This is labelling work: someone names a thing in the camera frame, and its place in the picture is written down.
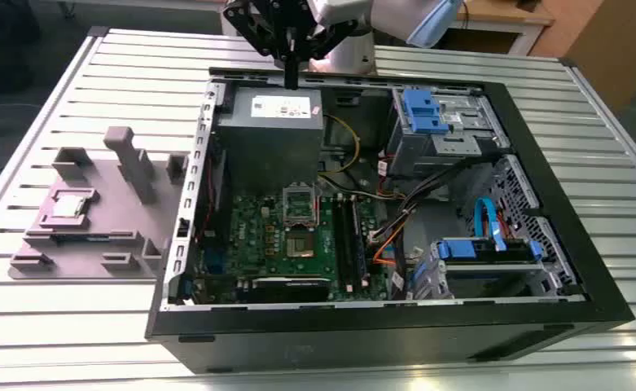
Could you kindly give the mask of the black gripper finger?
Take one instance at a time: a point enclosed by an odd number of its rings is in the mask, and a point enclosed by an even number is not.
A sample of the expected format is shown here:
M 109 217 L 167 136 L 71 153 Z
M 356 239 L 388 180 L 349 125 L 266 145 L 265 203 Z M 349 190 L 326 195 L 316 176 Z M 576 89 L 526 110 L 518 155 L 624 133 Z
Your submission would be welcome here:
M 284 71 L 284 87 L 290 89 L 289 24 L 281 1 L 226 1 L 221 15 L 256 52 L 273 58 Z
M 302 63 L 310 59 L 324 59 L 337 44 L 358 27 L 357 20 L 348 20 L 326 26 L 316 35 L 309 35 L 309 26 L 301 24 L 290 29 L 290 88 L 297 88 L 297 76 Z

